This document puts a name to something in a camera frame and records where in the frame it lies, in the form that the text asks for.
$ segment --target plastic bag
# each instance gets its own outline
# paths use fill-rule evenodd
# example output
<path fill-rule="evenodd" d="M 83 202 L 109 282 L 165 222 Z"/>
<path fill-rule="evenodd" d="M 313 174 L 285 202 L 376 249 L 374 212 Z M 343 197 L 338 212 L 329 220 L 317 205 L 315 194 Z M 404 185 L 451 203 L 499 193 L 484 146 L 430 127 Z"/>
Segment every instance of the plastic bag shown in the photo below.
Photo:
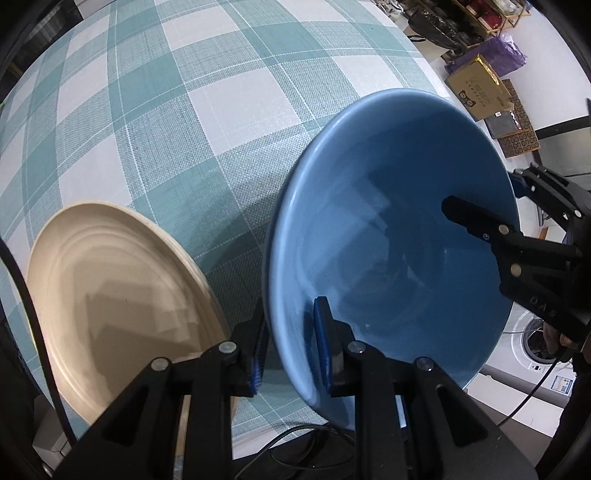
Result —
<path fill-rule="evenodd" d="M 504 77 L 521 68 L 527 59 L 519 47 L 515 45 L 511 35 L 501 34 L 471 48 L 465 55 L 445 65 L 445 69 L 448 73 L 453 73 L 478 54 L 481 54 L 491 64 L 492 69 L 499 77 Z"/>

